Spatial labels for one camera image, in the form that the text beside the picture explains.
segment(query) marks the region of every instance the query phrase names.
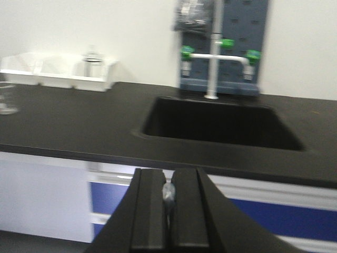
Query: glass beaker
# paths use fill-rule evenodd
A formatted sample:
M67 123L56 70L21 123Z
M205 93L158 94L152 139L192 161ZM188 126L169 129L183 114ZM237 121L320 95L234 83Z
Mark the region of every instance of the glass beaker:
M16 96L14 83L0 82L0 114L13 114L19 111Z

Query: white plastic basket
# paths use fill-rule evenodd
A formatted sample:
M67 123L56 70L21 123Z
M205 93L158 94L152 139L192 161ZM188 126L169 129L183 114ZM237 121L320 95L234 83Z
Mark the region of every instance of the white plastic basket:
M91 76L85 76L86 62L78 61L73 69L73 85L79 90L106 91L116 82L117 60L104 60L101 66L92 69Z
M42 54L32 52L4 57L0 72L9 82L37 85L36 64L41 57Z
M37 64L38 81L43 86L72 88L71 72L79 55L51 55Z
M13 83L88 91L106 91L117 81L117 60L104 60L90 76L85 76L86 64L82 55L23 53L2 58L0 72Z

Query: sink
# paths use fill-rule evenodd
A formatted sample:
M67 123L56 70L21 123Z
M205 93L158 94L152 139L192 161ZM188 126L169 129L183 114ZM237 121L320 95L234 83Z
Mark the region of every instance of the sink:
M143 134L286 150L303 145L266 106L157 98Z

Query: gray pegboard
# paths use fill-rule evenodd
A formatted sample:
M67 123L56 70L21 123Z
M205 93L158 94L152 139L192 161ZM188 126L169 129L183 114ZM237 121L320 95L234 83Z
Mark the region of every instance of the gray pegboard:
M224 0L223 38L235 40L231 50L221 49L223 55L244 56L246 51L262 50L268 0ZM195 48L195 53L209 54L210 39L200 35L183 33L183 45ZM219 62L219 93L253 95L259 94L256 86L259 64L255 76L246 83L242 65L234 61ZM180 87L184 90L206 91L209 61L193 59L190 76L182 76Z

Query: white faucet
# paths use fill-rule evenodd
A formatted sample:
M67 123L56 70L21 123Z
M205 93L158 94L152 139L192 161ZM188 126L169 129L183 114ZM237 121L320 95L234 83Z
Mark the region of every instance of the white faucet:
M197 58L197 59L210 59L209 63L209 80L207 84L207 94L205 98L207 99L217 99L216 96L216 86L219 71L219 60L225 61L238 61L243 65L243 78L245 80L252 80L255 74L255 67L251 65L248 58L232 56L232 55L220 55L220 47L223 44L222 39L222 22L224 13L223 0L216 0L214 4L214 20L211 35L211 52L210 54L194 54L191 47L190 52L187 52L187 59ZM183 61L182 73L183 75L189 75L191 70L191 63L188 61Z

